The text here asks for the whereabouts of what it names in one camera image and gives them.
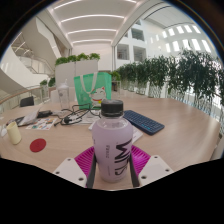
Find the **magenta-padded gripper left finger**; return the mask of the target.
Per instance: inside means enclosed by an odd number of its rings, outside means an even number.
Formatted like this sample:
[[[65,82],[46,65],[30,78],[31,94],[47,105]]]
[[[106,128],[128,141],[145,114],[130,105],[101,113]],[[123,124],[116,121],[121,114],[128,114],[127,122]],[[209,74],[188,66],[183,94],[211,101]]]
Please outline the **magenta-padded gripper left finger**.
[[[94,147],[84,150],[75,158],[66,158],[54,174],[84,188],[92,188],[96,171]]]

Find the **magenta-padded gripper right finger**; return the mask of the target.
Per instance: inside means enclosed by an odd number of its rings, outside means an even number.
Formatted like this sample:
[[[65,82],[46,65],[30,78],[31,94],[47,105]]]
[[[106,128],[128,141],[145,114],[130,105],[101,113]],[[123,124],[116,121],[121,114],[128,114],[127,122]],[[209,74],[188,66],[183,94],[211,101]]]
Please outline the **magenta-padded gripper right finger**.
[[[131,148],[129,161],[134,187],[145,186],[173,173],[173,170],[159,155],[150,156],[136,146]]]

